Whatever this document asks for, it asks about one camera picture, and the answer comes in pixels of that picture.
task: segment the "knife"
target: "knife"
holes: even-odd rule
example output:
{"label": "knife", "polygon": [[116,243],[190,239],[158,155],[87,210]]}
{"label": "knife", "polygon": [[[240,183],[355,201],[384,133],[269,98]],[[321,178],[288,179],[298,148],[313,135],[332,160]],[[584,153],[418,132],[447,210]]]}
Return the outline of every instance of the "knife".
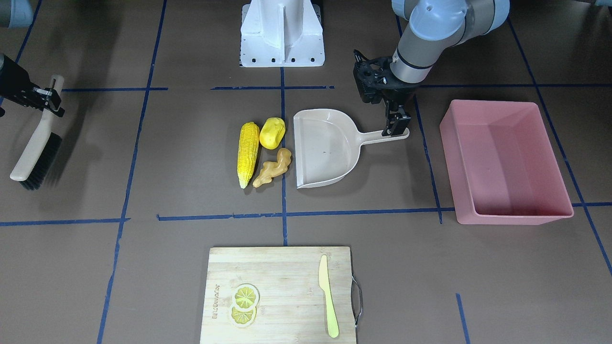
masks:
{"label": "knife", "polygon": [[325,309],[327,313],[327,334],[330,337],[338,337],[340,330],[338,329],[338,319],[336,319],[336,311],[334,310],[334,302],[332,301],[332,288],[329,285],[329,274],[327,273],[327,255],[321,256],[319,263],[319,287],[325,294]]}

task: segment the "beige dustpan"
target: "beige dustpan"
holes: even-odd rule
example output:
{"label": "beige dustpan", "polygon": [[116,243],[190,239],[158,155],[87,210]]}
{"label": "beige dustpan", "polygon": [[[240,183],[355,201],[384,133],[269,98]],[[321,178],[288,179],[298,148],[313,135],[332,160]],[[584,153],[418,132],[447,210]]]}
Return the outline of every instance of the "beige dustpan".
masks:
{"label": "beige dustpan", "polygon": [[293,117],[297,188],[333,184],[357,165],[361,146],[402,140],[383,131],[362,133],[344,112],[333,109],[302,110]]}

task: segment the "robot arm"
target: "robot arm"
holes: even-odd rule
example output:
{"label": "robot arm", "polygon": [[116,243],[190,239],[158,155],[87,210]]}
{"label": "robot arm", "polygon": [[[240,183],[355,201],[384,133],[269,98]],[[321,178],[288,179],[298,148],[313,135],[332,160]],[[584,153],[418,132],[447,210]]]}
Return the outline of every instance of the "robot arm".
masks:
{"label": "robot arm", "polygon": [[[28,0],[0,0],[0,28],[27,28],[34,14]],[[53,88],[42,89],[30,81],[28,73],[15,61],[0,53],[0,97],[24,107],[48,109],[59,117],[64,109]],[[4,110],[0,108],[0,117]]]}
{"label": "robot arm", "polygon": [[361,99],[385,100],[383,135],[404,132],[410,117],[403,105],[412,98],[444,49],[488,34],[506,20],[509,0],[392,0],[394,12],[406,20],[393,56],[369,60],[355,51],[353,75]]}
{"label": "robot arm", "polygon": [[0,0],[0,28],[27,28],[33,19],[28,0]]}
{"label": "robot arm", "polygon": [[[33,107],[40,111],[47,109],[58,117],[64,115],[64,109],[59,107],[61,99],[53,88],[40,88],[30,81],[28,72],[15,61],[0,53],[0,96],[24,107]],[[4,110],[0,108],[0,117]]]}

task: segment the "blue tape line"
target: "blue tape line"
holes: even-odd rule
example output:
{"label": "blue tape line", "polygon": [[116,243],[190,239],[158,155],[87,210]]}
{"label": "blue tape line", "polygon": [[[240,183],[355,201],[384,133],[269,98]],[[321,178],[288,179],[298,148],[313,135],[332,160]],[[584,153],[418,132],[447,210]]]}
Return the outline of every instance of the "blue tape line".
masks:
{"label": "blue tape line", "polygon": [[463,336],[465,337],[465,344],[470,344],[468,323],[465,321],[465,313],[463,313],[463,303],[461,302],[461,295],[459,295],[459,293],[456,293],[455,296],[457,297],[457,306],[459,307],[459,316],[461,317],[461,326],[463,326]]}
{"label": "blue tape line", "polygon": [[211,91],[238,91],[243,89],[280,89],[280,86],[218,86]]}
{"label": "blue tape line", "polygon": [[193,216],[159,216],[158,221],[194,221],[219,219],[255,219],[258,217],[282,217],[281,212],[266,212],[261,214],[225,214],[225,215],[193,215]]}
{"label": "blue tape line", "polygon": [[504,87],[535,87],[533,84],[427,84],[420,85],[420,88],[504,88]]}
{"label": "blue tape line", "polygon": [[612,206],[612,202],[587,202],[587,207],[609,207]]}
{"label": "blue tape line", "polygon": [[261,90],[261,89],[334,89],[335,86],[217,86],[211,91],[240,91],[240,90]]}
{"label": "blue tape line", "polygon": [[[147,109],[147,102],[149,101],[149,92],[151,88],[151,81],[153,79],[153,72],[155,70],[155,60],[157,59],[157,49],[159,48],[159,41],[162,37],[163,19],[166,14],[166,3],[168,0],[163,0],[162,14],[159,19],[159,27],[157,28],[157,38],[155,39],[155,48],[153,49],[153,57],[151,58],[151,68],[149,69],[149,79],[147,81],[147,88],[144,92],[143,109],[140,113],[140,121],[138,123],[138,132],[136,134],[136,142],[134,144],[134,152],[132,154],[132,164],[130,166],[130,174],[127,179],[127,187],[125,188],[125,201],[123,209],[121,211],[121,218],[124,219],[127,214],[127,205],[130,201],[130,192],[132,189],[132,181],[134,177],[134,170],[136,168],[136,158],[138,157],[138,142],[140,140],[140,133],[143,129],[144,114]],[[119,224],[119,230],[117,231],[117,241],[115,243],[115,253],[113,261],[113,273],[108,280],[108,286],[106,288],[106,297],[104,299],[104,308],[102,309],[102,319],[100,320],[100,330],[98,331],[97,344],[102,344],[102,338],[104,336],[104,328],[106,327],[106,316],[108,314],[108,306],[110,304],[111,294],[113,292],[114,275],[117,269],[117,260],[119,258],[119,241],[123,235],[124,222]]]}
{"label": "blue tape line", "polygon": [[[285,68],[280,68],[280,117],[285,121]],[[281,141],[283,147],[285,147],[285,137]],[[281,191],[282,207],[283,207],[283,246],[289,246],[289,233],[287,230],[287,184],[285,181],[285,173],[283,173],[283,187]]]}
{"label": "blue tape line", "polygon": [[285,174],[283,173],[283,246],[289,246],[289,233],[287,230],[287,199],[286,199]]}
{"label": "blue tape line", "polygon": [[400,17],[398,17],[397,15],[395,15],[395,22],[397,23],[397,31],[400,32],[400,37],[401,37],[402,31],[401,31]]}
{"label": "blue tape line", "polygon": [[283,86],[284,89],[326,89],[334,88],[333,86]]}
{"label": "blue tape line", "polygon": [[546,103],[544,102],[544,98],[542,97],[542,93],[540,92],[540,88],[538,87],[538,84],[536,82],[536,79],[535,79],[535,76],[533,74],[533,71],[531,70],[531,66],[529,65],[529,61],[527,60],[527,56],[525,55],[523,47],[521,46],[521,42],[518,39],[517,32],[514,30],[514,26],[512,25],[512,22],[511,22],[510,18],[508,18],[508,24],[510,26],[510,30],[512,31],[512,35],[514,36],[514,39],[517,42],[518,49],[521,52],[521,56],[523,57],[523,61],[525,62],[525,65],[527,67],[527,71],[529,72],[529,76],[531,77],[531,80],[533,81],[533,83],[535,85],[535,91],[536,91],[536,93],[538,95],[538,98],[540,99],[540,103],[542,103],[542,108],[544,110],[544,114],[545,114],[546,119],[548,121],[548,125],[550,126],[550,129],[553,132],[554,140],[557,142],[557,146],[559,146],[559,151],[561,152],[561,156],[563,157],[563,161],[565,161],[565,165],[567,167],[567,170],[570,173],[570,177],[572,178],[572,182],[574,184],[574,187],[576,188],[576,193],[578,194],[578,198],[580,199],[580,204],[582,205],[582,207],[584,209],[584,213],[586,214],[586,218],[589,220],[589,224],[591,226],[591,230],[593,231],[593,235],[595,235],[595,239],[597,241],[597,245],[599,246],[599,250],[602,253],[603,260],[605,261],[606,265],[608,266],[608,272],[612,276],[612,265],[610,264],[610,259],[608,258],[608,254],[607,254],[605,248],[603,247],[601,239],[599,238],[599,233],[597,232],[597,228],[595,227],[595,224],[593,223],[593,221],[591,219],[591,214],[589,213],[588,206],[587,206],[586,202],[584,202],[584,197],[582,196],[582,192],[580,192],[580,188],[578,187],[578,181],[576,180],[576,177],[574,176],[574,173],[572,171],[572,167],[570,166],[570,162],[569,162],[569,160],[567,158],[567,155],[565,154],[565,150],[563,149],[563,145],[561,144],[561,140],[559,139],[559,135],[557,134],[557,130],[554,128],[553,120],[550,117],[550,113],[548,112],[548,108],[546,107]]}
{"label": "blue tape line", "polygon": [[63,88],[62,92],[125,92],[125,91],[167,91],[167,87],[122,87],[122,88]]}
{"label": "blue tape line", "polygon": [[117,260],[119,259],[119,241],[123,236],[123,224],[121,222],[119,224],[119,230],[117,231],[117,239],[115,241],[115,251],[113,258],[113,273],[111,274],[111,278],[108,279],[108,284],[106,286],[106,296],[104,297],[104,307],[102,308],[102,319],[100,319],[100,330],[98,331],[98,339],[97,344],[102,344],[102,337],[104,336],[104,327],[106,326],[106,316],[108,315],[108,307],[111,302],[111,293],[113,291],[113,282],[114,282],[114,274],[117,271]]}
{"label": "blue tape line", "polygon": [[42,220],[42,221],[13,221],[0,222],[0,227],[11,226],[42,226],[42,225],[81,225],[87,223],[121,223],[130,219],[82,219],[82,220]]}
{"label": "blue tape line", "polygon": [[32,33],[32,28],[34,27],[34,23],[36,23],[36,18],[38,18],[38,12],[40,10],[40,5],[42,5],[42,0],[39,0],[39,3],[36,5],[36,9],[34,10],[34,16],[32,18],[32,24],[30,24],[30,27],[28,28],[28,33],[26,33],[26,37],[24,37],[23,39],[21,48],[19,48],[19,53],[17,54],[17,57],[15,58],[15,63],[19,63],[19,60],[21,59],[21,54],[23,54],[23,50],[25,50],[26,48],[26,44],[28,42],[28,39],[30,38],[30,33]]}
{"label": "blue tape line", "polygon": [[612,87],[612,84],[538,84],[538,87]]}
{"label": "blue tape line", "polygon": [[436,187],[436,178],[433,175],[433,168],[431,167],[431,159],[429,157],[429,150],[427,149],[427,139],[425,138],[425,129],[423,129],[423,122],[420,118],[419,103],[417,102],[417,96],[414,96],[414,109],[417,113],[417,120],[419,122],[419,129],[423,136],[423,149],[425,150],[425,157],[427,158],[427,164],[429,165],[429,174],[431,176],[431,187],[433,189],[433,197],[436,200],[436,208],[438,208],[438,217],[440,223],[442,223],[442,211],[440,210],[440,199],[438,197],[438,188]]}
{"label": "blue tape line", "polygon": [[438,212],[438,208],[300,211],[300,212],[288,212],[287,216],[294,217],[294,216],[321,216],[321,215],[404,214],[404,213],[410,213],[410,212]]}
{"label": "blue tape line", "polygon": [[586,218],[589,220],[589,224],[591,225],[591,230],[593,231],[593,235],[595,236],[595,240],[597,241],[599,250],[602,252],[603,260],[606,262],[606,265],[608,266],[608,272],[610,273],[610,276],[612,276],[612,264],[610,264],[610,259],[608,258],[606,249],[603,247],[603,243],[602,243],[601,238],[599,238],[599,233],[597,232],[595,223],[593,223],[593,219],[591,218],[591,213],[589,212],[589,209],[586,206],[584,207],[584,213],[586,214]]}
{"label": "blue tape line", "polygon": [[404,214],[413,212],[449,212],[455,208],[414,208],[414,209],[370,209],[370,210],[339,210],[339,211],[302,211],[302,212],[265,212],[260,214],[223,214],[223,215],[189,215],[189,216],[159,216],[158,221],[194,221],[219,219],[253,219],[258,217],[296,217],[322,215],[367,215],[367,214]]}

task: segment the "lemon slice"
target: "lemon slice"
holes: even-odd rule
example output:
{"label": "lemon slice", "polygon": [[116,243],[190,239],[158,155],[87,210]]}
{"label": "lemon slice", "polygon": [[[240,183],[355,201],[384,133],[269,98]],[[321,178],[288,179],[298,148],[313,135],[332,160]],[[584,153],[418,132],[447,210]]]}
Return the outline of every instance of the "lemon slice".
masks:
{"label": "lemon slice", "polygon": [[235,307],[231,308],[231,318],[234,320],[234,325],[238,327],[247,327],[251,325],[255,320],[256,314],[257,308],[253,308],[248,312],[243,312]]}
{"label": "lemon slice", "polygon": [[259,291],[252,284],[241,284],[236,288],[233,303],[242,312],[252,310],[259,303]]}

